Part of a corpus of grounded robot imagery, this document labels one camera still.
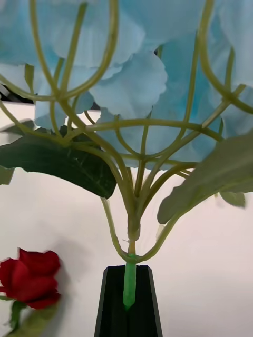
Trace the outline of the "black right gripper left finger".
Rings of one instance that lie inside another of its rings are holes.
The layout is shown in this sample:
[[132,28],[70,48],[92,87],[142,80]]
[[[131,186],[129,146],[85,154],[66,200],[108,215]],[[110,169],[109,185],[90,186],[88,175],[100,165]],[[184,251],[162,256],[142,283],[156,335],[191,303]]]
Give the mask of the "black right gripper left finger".
[[103,272],[95,336],[127,336],[127,312],[123,304],[125,266],[108,266]]

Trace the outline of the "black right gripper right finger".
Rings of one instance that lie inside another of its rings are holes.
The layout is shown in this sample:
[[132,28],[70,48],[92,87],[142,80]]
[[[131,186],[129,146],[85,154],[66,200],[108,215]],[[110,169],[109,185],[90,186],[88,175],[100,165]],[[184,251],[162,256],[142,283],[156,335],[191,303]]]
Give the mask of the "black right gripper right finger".
[[152,270],[137,266],[135,303],[128,310],[128,336],[162,336]]

